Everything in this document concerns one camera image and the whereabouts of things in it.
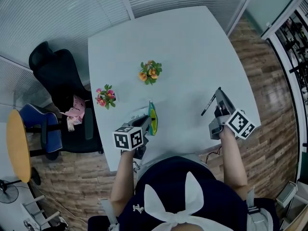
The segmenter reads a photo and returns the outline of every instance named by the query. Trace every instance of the hand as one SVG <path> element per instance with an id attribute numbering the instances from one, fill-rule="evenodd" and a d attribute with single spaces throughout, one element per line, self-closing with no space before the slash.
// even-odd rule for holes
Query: hand
<path id="1" fill-rule="evenodd" d="M 122 150 L 122 152 L 121 152 L 121 156 L 122 156 L 122 155 L 125 155 L 125 156 L 131 156 L 131 157 L 133 157 L 134 154 L 135 154 L 135 150 L 132 150 L 132 151 L 124 151 L 124 150 Z"/>
<path id="2" fill-rule="evenodd" d="M 219 133 L 220 139 L 224 139 L 230 136 L 235 137 L 234 132 L 227 125 L 224 125 L 222 131 Z"/>

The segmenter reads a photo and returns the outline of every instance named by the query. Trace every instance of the black dress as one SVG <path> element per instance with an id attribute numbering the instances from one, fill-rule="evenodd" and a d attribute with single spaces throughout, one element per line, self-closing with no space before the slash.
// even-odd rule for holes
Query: black dress
<path id="1" fill-rule="evenodd" d="M 229 186 L 216 180 L 206 167 L 179 156 L 162 160 L 144 173 L 137 183 L 135 195 L 118 218 L 120 230 L 151 231 L 163 223 L 145 211 L 133 211 L 133 205 L 144 206 L 143 193 L 146 184 L 156 191 L 167 212 L 177 213 L 184 210 L 185 179 L 189 171 L 199 182 L 204 195 L 203 207 L 193 216 L 211 219 L 235 231 L 246 230 L 246 202 Z M 255 199 L 255 206 L 269 211 L 273 218 L 274 230 L 279 230 L 274 201 Z"/>

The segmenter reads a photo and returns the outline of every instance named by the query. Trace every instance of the white table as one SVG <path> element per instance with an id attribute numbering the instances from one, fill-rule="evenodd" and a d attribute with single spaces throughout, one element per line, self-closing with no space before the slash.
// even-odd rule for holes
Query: white table
<path id="1" fill-rule="evenodd" d="M 146 86 L 138 78 L 140 63 L 162 64 L 158 81 Z M 256 102 L 243 66 L 226 34 L 205 6 L 147 15 L 89 38 L 90 82 L 96 120 L 111 171 L 120 160 L 112 131 L 128 115 L 153 101 L 158 115 L 156 136 L 148 136 L 147 161 L 164 152 L 197 152 L 217 145 L 209 136 L 213 103 L 201 113 L 221 86 L 234 106 L 260 126 Z M 113 85 L 116 107 L 96 104 L 95 92 Z"/>

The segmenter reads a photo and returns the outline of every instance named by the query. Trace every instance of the black and white marker cube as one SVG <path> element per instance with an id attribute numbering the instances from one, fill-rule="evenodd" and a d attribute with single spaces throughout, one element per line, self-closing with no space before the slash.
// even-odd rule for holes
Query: black and white marker cube
<path id="1" fill-rule="evenodd" d="M 132 151 L 143 145 L 142 128 L 120 127 L 112 132 L 114 144 L 117 149 Z"/>
<path id="2" fill-rule="evenodd" d="M 256 128 L 255 124 L 253 124 L 252 121 L 250 121 L 240 109 L 236 109 L 236 111 L 226 122 L 226 125 L 235 133 L 236 136 L 244 140 L 246 140 Z"/>

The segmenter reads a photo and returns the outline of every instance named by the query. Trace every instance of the wooden floor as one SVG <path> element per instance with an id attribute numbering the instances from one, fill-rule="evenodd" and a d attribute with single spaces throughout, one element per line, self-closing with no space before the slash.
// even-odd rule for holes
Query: wooden floor
<path id="1" fill-rule="evenodd" d="M 246 141 L 239 141 L 249 184 L 255 186 L 257 195 L 274 199 L 289 180 L 295 179 L 297 134 L 290 91 L 272 48 L 246 20 L 239 21 L 230 40 L 248 76 L 261 119 L 261 127 Z M 200 158 L 205 161 L 206 154 Z M 51 198 L 41 201 L 42 207 L 47 213 L 59 210 L 72 231 L 85 231 L 83 221 L 104 215 L 99 198 L 109 197 L 115 179 L 104 155 L 63 152 L 56 162 L 36 157 L 32 164 L 42 178 L 41 192 L 70 213 Z M 222 156 L 210 155 L 208 165 L 222 180 Z"/>

